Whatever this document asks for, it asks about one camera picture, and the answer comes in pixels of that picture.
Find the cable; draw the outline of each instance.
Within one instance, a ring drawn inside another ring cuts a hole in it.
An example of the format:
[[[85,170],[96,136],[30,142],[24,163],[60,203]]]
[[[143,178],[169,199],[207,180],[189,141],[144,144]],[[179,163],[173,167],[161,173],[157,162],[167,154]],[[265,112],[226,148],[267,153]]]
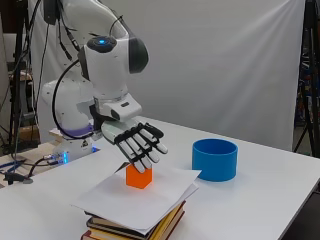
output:
[[[63,79],[63,77],[67,74],[67,72],[69,72],[69,70],[71,68],[73,68],[77,63],[79,63],[79,59],[76,60],[75,62],[73,62],[69,67],[66,68],[66,70],[64,70],[64,72],[61,74],[61,76],[59,77],[58,81],[57,81],[57,84],[54,88],[54,91],[53,91],[53,97],[52,97],[52,106],[51,106],[51,111],[52,111],[52,117],[53,117],[53,120],[54,120],[54,123],[56,124],[57,128],[60,130],[61,133],[63,133],[64,135],[68,136],[69,138],[71,139],[86,139],[88,137],[91,137],[93,135],[93,133],[89,133],[85,136],[82,136],[82,137],[75,137],[75,136],[72,136],[70,134],[68,134],[59,124],[58,120],[57,120],[57,116],[56,116],[56,97],[57,97],[57,92],[58,92],[58,89],[59,89],[59,85]]]
[[[72,56],[71,54],[68,52],[67,48],[64,46],[62,40],[61,40],[61,26],[60,26],[60,20],[58,21],[58,30],[59,30],[59,35],[58,35],[58,39],[60,42],[60,47],[61,49],[64,51],[64,54],[66,55],[66,57],[69,59],[70,62],[72,62]]]
[[[30,169],[30,172],[28,174],[28,178],[30,178],[32,176],[32,173],[34,171],[34,169],[38,166],[39,163],[43,162],[43,161],[46,161],[46,159],[44,158],[41,158],[39,159],[38,161],[36,161],[36,163],[32,166],[32,168]]]
[[[3,108],[3,105],[4,105],[5,101],[7,100],[9,89],[10,89],[10,82],[9,82],[8,87],[7,87],[7,90],[6,90],[6,94],[5,94],[5,96],[4,96],[4,99],[3,99],[2,103],[1,103],[0,113],[1,113],[1,111],[2,111],[2,108]]]
[[[44,58],[45,58],[45,55],[46,55],[47,45],[48,45],[48,36],[49,36],[49,23],[47,25],[46,40],[45,40],[45,43],[44,43],[44,49],[43,49],[43,54],[42,54],[42,59],[41,59],[40,78],[39,78],[38,93],[37,93],[37,98],[36,98],[36,111],[38,111],[38,101],[39,101],[41,81],[42,81]]]
[[[48,164],[43,164],[43,165],[35,165],[32,163],[21,163],[21,165],[25,165],[25,166],[36,166],[36,167],[48,167],[48,166],[52,166],[52,164],[48,163]]]
[[[6,133],[9,134],[9,131],[8,131],[7,129],[5,129],[3,126],[0,125],[0,128],[1,128],[3,131],[5,131]]]
[[[29,24],[30,27],[35,22],[37,10],[39,8],[40,3],[41,3],[41,0],[38,0],[36,5],[35,5],[35,7],[34,7],[34,9],[33,9],[32,17],[31,17],[30,24]]]
[[[112,23],[112,25],[111,25],[111,27],[110,27],[110,30],[109,30],[109,36],[111,36],[111,32],[112,32],[112,29],[113,29],[114,25],[115,25],[118,21],[120,21],[120,20],[123,20],[123,15],[121,15],[120,17],[118,17],[118,18]]]
[[[72,46],[79,52],[79,51],[80,51],[79,44],[78,44],[78,42],[76,41],[76,39],[74,38],[74,36],[73,36],[72,33],[71,33],[71,31],[77,31],[77,30],[76,30],[76,29],[68,28],[68,27],[66,26],[66,23],[64,22],[64,18],[63,18],[63,7],[62,7],[62,4],[61,4],[60,0],[57,0],[57,3],[58,3],[59,11],[60,11],[60,16],[61,16],[62,24],[63,24],[63,26],[64,26],[64,29],[66,30],[67,36],[68,36],[69,40],[71,41]]]

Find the book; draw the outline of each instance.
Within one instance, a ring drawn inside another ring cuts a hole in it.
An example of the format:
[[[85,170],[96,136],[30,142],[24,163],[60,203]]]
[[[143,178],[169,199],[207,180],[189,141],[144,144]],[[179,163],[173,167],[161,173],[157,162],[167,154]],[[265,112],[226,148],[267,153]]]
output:
[[[122,169],[71,205],[145,235],[198,189],[194,180],[200,171],[155,166],[154,180],[147,190],[125,185],[126,170]]]
[[[130,238],[121,238],[117,235],[109,234],[108,236],[104,235],[103,232],[101,232],[101,235],[99,236],[99,233],[92,233],[90,230],[88,230],[85,234],[82,235],[81,240],[126,240]]]
[[[173,229],[176,227],[180,219],[182,218],[184,211],[183,205],[185,201],[172,210],[167,216],[165,216],[152,230],[146,235],[142,235],[139,232],[125,228],[118,224],[112,223],[108,220],[99,218],[92,214],[92,217],[88,220],[87,226],[90,229],[90,234],[87,239],[134,239],[134,240],[165,240],[167,239]]]

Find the floor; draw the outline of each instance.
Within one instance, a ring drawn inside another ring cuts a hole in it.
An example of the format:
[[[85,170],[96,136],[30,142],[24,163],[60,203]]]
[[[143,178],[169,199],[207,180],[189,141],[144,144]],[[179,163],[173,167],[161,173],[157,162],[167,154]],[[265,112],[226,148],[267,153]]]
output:
[[[294,130],[293,148],[296,146],[303,128]],[[309,136],[306,133],[298,151],[300,154],[310,155]],[[320,239],[320,194],[313,193],[305,206],[289,227],[282,240],[319,240]]]

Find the robotic hand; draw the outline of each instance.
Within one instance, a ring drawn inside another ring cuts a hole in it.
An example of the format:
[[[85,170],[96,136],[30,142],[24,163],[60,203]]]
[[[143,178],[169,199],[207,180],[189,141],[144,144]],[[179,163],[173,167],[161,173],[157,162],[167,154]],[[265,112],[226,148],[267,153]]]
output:
[[[151,168],[152,162],[160,160],[154,148],[163,154],[168,152],[160,143],[164,134],[156,127],[136,120],[142,108],[129,94],[126,85],[129,75],[142,72],[148,63],[148,51],[143,41],[132,33],[122,17],[116,16],[99,0],[47,0],[44,4],[44,19],[48,24],[55,25],[61,19],[63,25],[68,25],[65,30],[72,44],[65,43],[65,46],[69,52],[73,47],[78,51],[71,55],[76,55],[80,62],[80,67],[74,64],[75,70],[68,78],[62,80],[63,75],[60,77],[63,87],[59,91],[57,81],[43,87],[45,101],[52,103],[53,112],[61,119],[58,128],[69,133],[57,151],[67,152],[70,160],[89,154],[90,124],[76,105],[93,98],[95,104],[90,106],[90,112],[94,130],[102,131],[104,137],[117,145],[143,173]]]
[[[124,123],[105,121],[101,127],[104,137],[116,144],[136,169],[143,173],[150,169],[153,163],[160,158],[155,153],[166,154],[168,149],[160,143],[163,132],[149,123],[141,123],[136,119],[130,119]]]

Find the blue light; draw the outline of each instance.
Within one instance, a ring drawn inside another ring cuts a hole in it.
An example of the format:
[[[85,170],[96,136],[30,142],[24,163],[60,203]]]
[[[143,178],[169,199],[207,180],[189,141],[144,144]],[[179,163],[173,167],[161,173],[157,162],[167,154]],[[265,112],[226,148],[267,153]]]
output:
[[[68,154],[67,153],[63,153],[63,163],[64,164],[68,163]]]

